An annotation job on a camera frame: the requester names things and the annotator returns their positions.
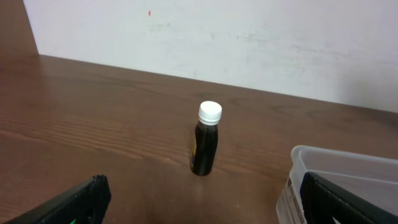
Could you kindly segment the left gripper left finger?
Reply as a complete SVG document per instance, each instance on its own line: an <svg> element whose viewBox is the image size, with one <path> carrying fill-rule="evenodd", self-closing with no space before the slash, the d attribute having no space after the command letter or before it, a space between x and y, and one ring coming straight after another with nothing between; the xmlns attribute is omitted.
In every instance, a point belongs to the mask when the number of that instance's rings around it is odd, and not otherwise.
<svg viewBox="0 0 398 224"><path fill-rule="evenodd" d="M6 224L101 224L110 201L107 177L94 175Z"/></svg>

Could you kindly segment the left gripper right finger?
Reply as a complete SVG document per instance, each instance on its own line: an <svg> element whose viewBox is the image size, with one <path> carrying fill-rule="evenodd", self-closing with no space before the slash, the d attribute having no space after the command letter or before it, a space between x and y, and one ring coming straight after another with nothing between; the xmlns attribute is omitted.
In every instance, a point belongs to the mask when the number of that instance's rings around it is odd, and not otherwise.
<svg viewBox="0 0 398 224"><path fill-rule="evenodd" d="M300 198L308 224L397 224L396 215L314 172L305 173Z"/></svg>

